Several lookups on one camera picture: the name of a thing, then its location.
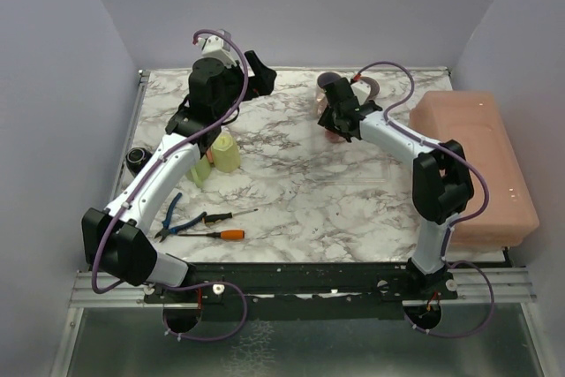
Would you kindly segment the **pink spectrum mug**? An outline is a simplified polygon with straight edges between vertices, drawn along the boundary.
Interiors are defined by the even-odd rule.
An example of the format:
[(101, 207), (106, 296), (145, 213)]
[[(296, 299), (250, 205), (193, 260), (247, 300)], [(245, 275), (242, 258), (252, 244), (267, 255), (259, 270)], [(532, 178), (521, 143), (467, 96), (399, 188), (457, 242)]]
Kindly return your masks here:
[(334, 143), (334, 144), (338, 144), (338, 143), (342, 143), (345, 141), (345, 139), (341, 136), (339, 136), (338, 134), (335, 134), (329, 130), (326, 130), (324, 132), (324, 136), (325, 139), (330, 142), (330, 143)]

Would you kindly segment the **yellow-green faceted mug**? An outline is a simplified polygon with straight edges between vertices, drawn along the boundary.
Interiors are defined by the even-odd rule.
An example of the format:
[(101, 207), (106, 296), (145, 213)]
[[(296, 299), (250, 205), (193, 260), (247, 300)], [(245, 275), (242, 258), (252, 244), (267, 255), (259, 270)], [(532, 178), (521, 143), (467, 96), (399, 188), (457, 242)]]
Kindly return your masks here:
[(231, 173), (239, 168), (241, 158), (235, 139), (228, 133), (222, 132), (210, 148), (212, 162), (222, 173)]

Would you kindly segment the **black handled screwdriver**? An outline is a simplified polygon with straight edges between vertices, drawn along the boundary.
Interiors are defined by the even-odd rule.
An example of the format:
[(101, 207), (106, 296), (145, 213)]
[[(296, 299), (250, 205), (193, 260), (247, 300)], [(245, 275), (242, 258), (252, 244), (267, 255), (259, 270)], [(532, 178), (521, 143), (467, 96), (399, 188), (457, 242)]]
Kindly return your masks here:
[(212, 224), (215, 224), (217, 222), (222, 222), (222, 221), (232, 219), (232, 218), (234, 218), (238, 215), (246, 215), (246, 214), (254, 213), (254, 212), (257, 212), (257, 211), (258, 211), (257, 208), (252, 208), (252, 209), (247, 209), (247, 210), (237, 211), (237, 212), (227, 212), (227, 213), (220, 213), (220, 214), (205, 215), (202, 219), (202, 222), (206, 225), (212, 225)]

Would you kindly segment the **purple mug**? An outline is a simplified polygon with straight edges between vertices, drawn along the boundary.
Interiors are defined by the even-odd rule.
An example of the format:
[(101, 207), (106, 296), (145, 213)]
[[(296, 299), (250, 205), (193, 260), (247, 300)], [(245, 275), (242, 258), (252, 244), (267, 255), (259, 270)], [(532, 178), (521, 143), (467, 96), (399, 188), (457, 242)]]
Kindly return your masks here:
[(367, 92), (368, 98), (375, 98), (380, 92), (379, 82), (371, 77), (361, 76), (353, 85)]

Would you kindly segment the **pink storage bin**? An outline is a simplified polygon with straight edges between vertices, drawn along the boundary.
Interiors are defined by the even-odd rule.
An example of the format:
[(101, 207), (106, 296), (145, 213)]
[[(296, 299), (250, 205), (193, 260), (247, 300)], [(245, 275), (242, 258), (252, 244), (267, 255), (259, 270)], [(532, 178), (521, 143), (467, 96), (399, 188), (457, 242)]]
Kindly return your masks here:
[(456, 140), (486, 181), (486, 210), (456, 225), (453, 245), (514, 247), (537, 229), (536, 209), (491, 93), (428, 91), (411, 110), (409, 127), (428, 138)]

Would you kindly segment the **aluminium rail frame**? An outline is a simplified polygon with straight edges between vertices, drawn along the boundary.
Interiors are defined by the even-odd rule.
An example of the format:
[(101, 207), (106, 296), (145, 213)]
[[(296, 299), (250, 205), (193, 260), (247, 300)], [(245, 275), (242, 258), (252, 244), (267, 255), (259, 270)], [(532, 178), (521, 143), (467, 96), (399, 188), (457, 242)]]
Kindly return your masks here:
[(274, 92), (228, 127), (240, 167), (166, 192), (173, 223), (234, 212), (241, 241), (171, 236), (219, 290), (77, 276), (56, 376), (546, 376), (533, 287), (501, 251), (452, 252), (448, 282), (410, 298), (411, 176), (364, 142), (333, 144), (313, 107), (318, 71), (281, 68)]

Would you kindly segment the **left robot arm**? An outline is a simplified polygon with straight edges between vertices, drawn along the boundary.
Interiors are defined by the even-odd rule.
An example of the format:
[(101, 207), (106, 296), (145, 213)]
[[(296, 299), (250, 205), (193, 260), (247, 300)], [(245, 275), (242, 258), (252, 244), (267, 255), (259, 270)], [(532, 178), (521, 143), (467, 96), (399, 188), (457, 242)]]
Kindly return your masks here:
[(84, 251), (93, 270), (102, 270), (133, 286), (164, 285), (182, 302), (194, 293), (189, 265), (157, 251), (147, 238), (151, 224), (179, 180), (194, 167), (237, 109), (274, 91), (276, 72), (254, 51), (245, 52), (252, 76), (238, 65), (204, 57), (192, 66), (188, 93), (170, 118), (165, 134), (147, 164), (130, 185), (102, 210), (89, 208), (81, 221)]

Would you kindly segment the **black mug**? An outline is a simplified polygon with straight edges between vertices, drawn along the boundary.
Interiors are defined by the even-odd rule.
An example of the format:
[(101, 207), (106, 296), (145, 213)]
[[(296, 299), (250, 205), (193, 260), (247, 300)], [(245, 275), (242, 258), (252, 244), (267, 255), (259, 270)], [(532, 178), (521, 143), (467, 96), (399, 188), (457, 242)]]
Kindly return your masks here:
[(143, 147), (131, 148), (125, 156), (126, 168), (136, 177), (151, 158), (151, 153)]

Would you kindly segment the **black mounting base plate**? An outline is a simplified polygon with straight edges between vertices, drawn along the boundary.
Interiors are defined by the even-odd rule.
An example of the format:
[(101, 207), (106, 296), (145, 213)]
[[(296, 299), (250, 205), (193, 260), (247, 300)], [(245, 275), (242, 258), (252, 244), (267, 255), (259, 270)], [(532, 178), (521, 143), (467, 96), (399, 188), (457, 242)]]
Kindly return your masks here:
[(411, 292), (406, 262), (196, 263), (190, 283), (200, 290), (155, 289), (150, 306), (207, 321), (400, 320), (406, 305), (457, 297), (453, 274), (428, 289)]

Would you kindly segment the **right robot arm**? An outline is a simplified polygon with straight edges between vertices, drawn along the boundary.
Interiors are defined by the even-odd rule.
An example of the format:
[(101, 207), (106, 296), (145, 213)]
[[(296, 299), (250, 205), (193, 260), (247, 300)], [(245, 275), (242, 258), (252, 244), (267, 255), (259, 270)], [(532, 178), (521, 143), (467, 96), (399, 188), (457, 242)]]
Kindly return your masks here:
[(359, 139), (375, 145), (409, 167), (412, 204), (421, 223), (405, 287), (414, 298), (426, 298), (447, 272), (451, 225), (474, 196), (463, 147), (454, 140), (427, 140), (385, 118), (382, 107), (373, 101), (360, 103), (361, 89), (335, 72), (322, 73), (317, 85), (327, 101), (318, 125), (348, 142)]

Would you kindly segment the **orange handled screwdriver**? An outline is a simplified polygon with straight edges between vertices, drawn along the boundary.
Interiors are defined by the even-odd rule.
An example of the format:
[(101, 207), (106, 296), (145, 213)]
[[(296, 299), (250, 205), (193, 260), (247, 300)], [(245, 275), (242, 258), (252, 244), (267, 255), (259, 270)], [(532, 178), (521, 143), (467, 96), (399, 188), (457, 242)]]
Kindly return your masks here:
[(245, 232), (243, 230), (223, 230), (205, 233), (177, 233), (178, 237), (185, 238), (214, 238), (228, 241), (243, 240)]

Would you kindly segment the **light green mug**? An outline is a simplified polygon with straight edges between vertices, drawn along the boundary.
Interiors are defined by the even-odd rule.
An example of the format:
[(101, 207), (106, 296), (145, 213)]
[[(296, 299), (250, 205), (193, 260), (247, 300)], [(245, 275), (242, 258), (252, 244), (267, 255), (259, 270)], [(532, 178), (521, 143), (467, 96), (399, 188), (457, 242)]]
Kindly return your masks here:
[(198, 163), (190, 168), (185, 176), (186, 178), (193, 182), (198, 188), (204, 186), (204, 182), (208, 179), (211, 174), (211, 164), (206, 156), (202, 157)]

